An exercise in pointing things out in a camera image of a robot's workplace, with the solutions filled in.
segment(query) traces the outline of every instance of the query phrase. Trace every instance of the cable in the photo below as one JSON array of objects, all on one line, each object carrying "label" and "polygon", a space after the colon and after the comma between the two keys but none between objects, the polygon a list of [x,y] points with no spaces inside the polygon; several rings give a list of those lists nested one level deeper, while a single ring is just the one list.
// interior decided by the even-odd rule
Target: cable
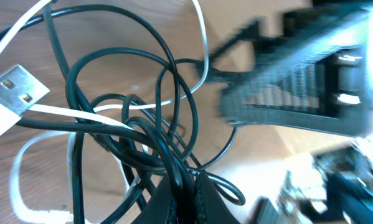
[{"label": "cable", "polygon": [[40,0],[32,6],[23,16],[21,16],[13,26],[6,32],[5,36],[0,40],[0,54],[4,51],[6,46],[10,43],[13,37],[20,31],[24,24],[39,10],[41,10],[51,0]]},{"label": "cable", "polygon": [[[17,21],[10,29],[6,29],[0,32],[1,46],[2,43],[6,41],[7,35],[12,35],[12,30],[17,29],[17,31],[15,32],[18,32],[42,21],[45,21],[45,26],[47,28],[52,48],[58,61],[60,70],[62,71],[62,75],[64,76],[66,81],[65,93],[70,109],[46,105],[34,105],[31,107],[30,110],[38,111],[41,113],[51,113],[74,117],[77,122],[69,123],[57,121],[41,121],[22,118],[17,123],[17,125],[28,128],[71,132],[67,144],[67,160],[68,179],[69,183],[71,183],[70,189],[73,198],[73,220],[75,223],[87,222],[84,217],[83,211],[81,165],[83,140],[85,134],[91,135],[91,137],[99,145],[101,145],[102,148],[112,153],[112,155],[116,158],[120,169],[122,168],[121,170],[123,171],[124,178],[130,185],[130,188],[127,190],[125,198],[122,201],[121,205],[111,215],[109,215],[108,218],[103,221],[103,223],[114,223],[118,221],[135,202],[138,204],[139,208],[143,210],[143,208],[146,206],[146,201],[142,195],[142,191],[144,189],[147,189],[153,197],[156,190],[150,179],[152,174],[168,175],[171,192],[174,197],[174,202],[176,203],[177,220],[180,223],[192,223],[196,219],[196,210],[194,208],[194,191],[196,190],[196,188],[194,186],[194,178],[192,177],[192,175],[199,175],[202,172],[205,172],[205,168],[211,166],[226,153],[234,140],[236,128],[234,128],[234,130],[232,131],[230,139],[221,150],[221,152],[204,165],[201,165],[197,158],[192,154],[199,129],[197,107],[192,93],[194,93],[204,83],[209,67],[207,35],[205,32],[201,8],[197,0],[192,1],[196,7],[197,16],[199,18],[204,49],[203,76],[198,84],[192,89],[189,89],[184,79],[178,74],[177,65],[180,63],[192,63],[196,65],[200,63],[200,61],[188,58],[175,60],[164,39],[152,25],[150,25],[140,16],[137,16],[136,14],[133,14],[132,12],[119,7],[94,4],[68,7],[65,9],[51,11],[51,5],[49,1],[47,1],[45,4],[49,4],[46,5],[46,7],[44,8],[43,16],[39,15],[34,16],[28,20],[23,20],[23,25],[20,25],[22,22]],[[70,65],[65,58],[64,51],[57,36],[53,18],[85,11],[115,12],[138,22],[143,27],[145,27],[158,41],[158,44],[162,47],[164,53],[166,54],[167,61],[165,61],[161,57],[158,57],[157,55],[145,52],[143,50],[131,49],[126,47],[112,47],[92,52],[77,60],[70,68]],[[95,98],[91,102],[88,101],[88,99],[82,93],[81,88],[77,85],[78,74],[80,73],[81,69],[83,69],[83,67],[92,60],[110,54],[139,55],[140,57],[154,60],[155,62],[163,66],[163,70],[158,75],[156,81],[155,104],[147,105],[136,95],[121,96],[116,94],[102,95],[98,98]],[[175,97],[174,99],[162,102],[161,80],[167,70],[170,71],[173,75]],[[185,95],[180,95],[181,88],[184,90]],[[180,135],[176,132],[180,99],[185,97],[188,99],[192,114],[192,131],[188,143],[185,143],[182,137],[180,137]],[[100,102],[110,98],[121,100],[123,101],[123,104],[97,106],[97,104],[99,104]],[[171,102],[174,102],[174,111],[169,122],[162,118],[161,107],[162,105],[166,105]],[[107,110],[111,108],[122,109],[121,122],[99,114],[95,114],[100,110]],[[141,110],[149,120],[142,117],[130,116],[129,110],[131,109]],[[162,123],[164,123],[164,125],[168,128],[167,132],[162,127]],[[141,128],[142,132],[133,130],[132,127],[134,126],[138,126],[139,128]],[[177,139],[178,143],[183,148],[183,151],[178,148],[177,144],[175,144],[175,142],[173,141],[173,138]],[[135,145],[136,143],[142,144],[143,152],[137,150]],[[152,154],[147,153],[147,147],[150,147],[153,150]],[[196,163],[196,169],[191,168],[187,163],[186,159],[189,156]],[[135,168],[138,173],[136,177],[132,172],[132,168]],[[210,173],[207,174],[215,184],[215,187],[217,188],[219,193],[222,194],[226,199],[238,205],[242,205],[245,203],[245,198],[243,197],[242,193],[236,188],[236,186],[232,185],[230,182],[227,182],[225,179],[217,177],[216,175]],[[236,198],[228,195],[223,189],[219,187],[220,185],[230,190],[236,196]]]},{"label": "cable", "polygon": [[205,170],[208,167],[210,167],[212,164],[216,163],[222,156],[225,155],[225,153],[228,151],[230,146],[232,145],[233,141],[235,140],[237,133],[237,127],[235,126],[234,129],[232,130],[232,134],[230,134],[228,142],[225,144],[225,146],[222,148],[222,150],[210,161],[206,162],[204,165],[198,166],[200,170]]},{"label": "cable", "polygon": [[47,131],[28,141],[17,153],[13,160],[11,174],[9,176],[9,199],[14,213],[18,219],[29,223],[66,223],[72,221],[70,212],[58,210],[31,210],[23,202],[20,191],[20,168],[23,154],[33,144],[55,136],[68,134],[63,131]]}]

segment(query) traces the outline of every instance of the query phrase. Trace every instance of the usb plug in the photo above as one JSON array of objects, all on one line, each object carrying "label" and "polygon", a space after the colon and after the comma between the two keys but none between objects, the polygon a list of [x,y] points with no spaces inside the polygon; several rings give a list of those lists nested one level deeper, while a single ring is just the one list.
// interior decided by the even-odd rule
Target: usb plug
[{"label": "usb plug", "polygon": [[21,65],[4,72],[0,76],[0,135],[48,92],[49,89]]}]

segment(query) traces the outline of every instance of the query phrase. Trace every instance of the plug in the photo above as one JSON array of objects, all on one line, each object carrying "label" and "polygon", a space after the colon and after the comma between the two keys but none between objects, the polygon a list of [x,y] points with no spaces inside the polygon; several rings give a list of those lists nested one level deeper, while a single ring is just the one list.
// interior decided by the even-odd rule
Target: plug
[{"label": "plug", "polygon": [[48,92],[49,89],[21,65],[0,75],[0,136]]}]

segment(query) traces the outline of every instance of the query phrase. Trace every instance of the table surface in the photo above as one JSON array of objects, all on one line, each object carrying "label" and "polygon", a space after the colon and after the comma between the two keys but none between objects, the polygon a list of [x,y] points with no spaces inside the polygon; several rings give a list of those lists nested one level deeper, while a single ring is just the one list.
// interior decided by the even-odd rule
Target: table surface
[{"label": "table surface", "polygon": [[[0,30],[16,21],[35,1],[0,0]],[[96,1],[59,1],[54,9]],[[129,9],[150,22],[164,37],[175,58],[201,58],[202,43],[195,9],[190,0],[123,0],[100,1]],[[163,51],[143,27],[132,20],[110,12],[83,12],[55,19],[59,38],[72,65],[80,57],[105,47],[134,47],[164,57]],[[210,48],[220,40],[208,24]],[[52,47],[43,23],[19,33],[0,56],[0,73],[11,65],[21,64],[49,89],[39,103],[67,107],[64,86]],[[234,69],[231,60],[224,58],[221,68]],[[147,102],[154,101],[154,85],[161,70],[158,64],[129,55],[111,55],[88,64],[77,80],[89,100],[104,93],[137,94]],[[189,86],[198,79],[190,65],[179,66]],[[194,154],[206,162],[226,143],[232,127],[220,120],[215,110],[218,90],[223,85],[204,85],[194,94],[199,113],[199,137]],[[172,98],[170,75],[163,81],[163,98]],[[172,106],[163,107],[163,115],[171,114]],[[121,111],[102,114],[120,119]],[[131,115],[140,115],[133,111]],[[26,112],[26,118],[50,121],[74,121],[73,118],[51,114]],[[180,123],[191,131],[191,115],[186,101],[181,103]],[[13,127],[0,137],[0,223],[19,223],[8,196],[8,178],[13,158],[18,150],[36,134],[43,131]],[[21,193],[25,204],[34,210],[72,210],[66,174],[67,136],[47,139],[30,147],[21,167]],[[283,158],[290,155],[281,138],[271,126],[249,126],[237,135],[230,151],[209,171],[225,177],[239,187],[247,198],[243,207],[227,203],[232,213],[243,222],[259,195],[277,195],[283,182]],[[121,203],[124,183],[113,157],[90,137],[83,150],[83,189],[86,217],[99,222]],[[131,222],[139,210],[136,205],[120,220]]]}]

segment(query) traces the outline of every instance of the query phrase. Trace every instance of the black cord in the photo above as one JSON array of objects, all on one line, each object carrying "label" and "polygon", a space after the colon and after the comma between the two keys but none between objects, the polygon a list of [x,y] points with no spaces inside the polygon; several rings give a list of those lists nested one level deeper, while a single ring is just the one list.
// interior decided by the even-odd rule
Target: black cord
[{"label": "black cord", "polygon": [[[70,68],[65,58],[65,54],[60,44],[59,38],[57,36],[53,18],[85,11],[115,12],[140,23],[158,41],[159,45],[163,48],[164,53],[166,54],[168,62],[158,57],[157,55],[142,50],[126,47],[112,47],[92,52],[82,57]],[[199,129],[197,108],[189,87],[187,86],[184,79],[178,74],[177,64],[191,63],[196,65],[200,63],[200,61],[188,58],[174,60],[172,53],[165,43],[164,39],[150,24],[136,14],[133,14],[132,12],[122,8],[102,4],[93,4],[67,7],[51,11],[51,5],[48,4],[44,8],[43,15],[38,15],[31,18],[22,27],[21,30],[24,30],[42,21],[45,21],[45,26],[47,28],[48,36],[55,53],[55,57],[57,59],[62,75],[66,80],[65,92],[69,107],[74,110],[83,110],[89,113],[94,113],[93,108],[105,100],[121,100],[123,101],[121,121],[131,127],[139,126],[143,130],[143,133],[140,133],[131,129],[126,129],[119,126],[105,125],[96,121],[89,121],[80,118],[76,118],[77,123],[40,121],[25,118],[22,118],[17,123],[17,125],[27,128],[77,132],[72,154],[72,188],[75,223],[84,223],[85,219],[83,211],[81,166],[82,147],[85,134],[91,135],[94,140],[99,143],[99,145],[101,145],[107,151],[113,153],[114,156],[122,161],[126,181],[129,184],[131,184],[135,179],[135,176],[132,172],[132,167],[136,169],[140,177],[140,182],[136,184],[135,187],[132,187],[130,189],[130,196],[127,197],[125,201],[102,223],[117,222],[135,202],[142,210],[146,206],[146,200],[144,199],[142,194],[143,190],[147,189],[152,196],[156,191],[156,188],[151,181],[152,174],[168,175],[171,184],[171,192],[176,199],[175,204],[177,205],[176,212],[177,220],[179,223],[193,223],[195,220],[195,186],[194,178],[192,176],[199,175],[202,172],[206,173],[209,176],[209,178],[215,184],[218,192],[222,194],[226,199],[237,205],[243,205],[245,203],[243,194],[241,193],[241,191],[239,191],[238,188],[236,188],[236,186],[221,177],[205,171],[206,168],[210,167],[213,163],[218,161],[227,152],[235,138],[237,128],[234,128],[230,139],[228,140],[224,148],[220,151],[220,153],[209,162],[201,165],[201,163],[192,153],[197,140],[197,133]],[[0,40],[4,37],[8,30],[9,28],[0,32]],[[141,110],[145,117],[150,120],[150,122],[142,117],[130,117],[129,109],[131,105],[146,104],[138,96],[105,94],[102,96],[98,96],[97,98],[89,102],[85,95],[82,93],[80,87],[77,85],[77,76],[80,73],[81,69],[86,66],[87,63],[110,54],[138,55],[154,60],[155,62],[163,66],[163,70],[158,75],[156,81],[156,109]],[[167,70],[169,70],[173,75],[175,87],[175,97],[173,100],[174,111],[170,121],[165,120],[161,116],[161,81]],[[191,138],[187,144],[176,132],[180,108],[180,88],[182,88],[186,94],[192,114]],[[165,132],[162,123],[164,123],[164,125],[168,128],[167,132]],[[118,141],[114,140],[111,136],[118,136]],[[179,150],[178,145],[174,143],[173,138],[177,139],[177,142],[183,148],[183,151]],[[139,152],[135,146],[136,142],[150,147],[153,150],[153,153],[149,155]],[[189,166],[186,161],[188,157],[190,157],[194,161],[197,168],[191,168]],[[220,186],[230,190],[236,196],[236,198],[230,196]]]}]

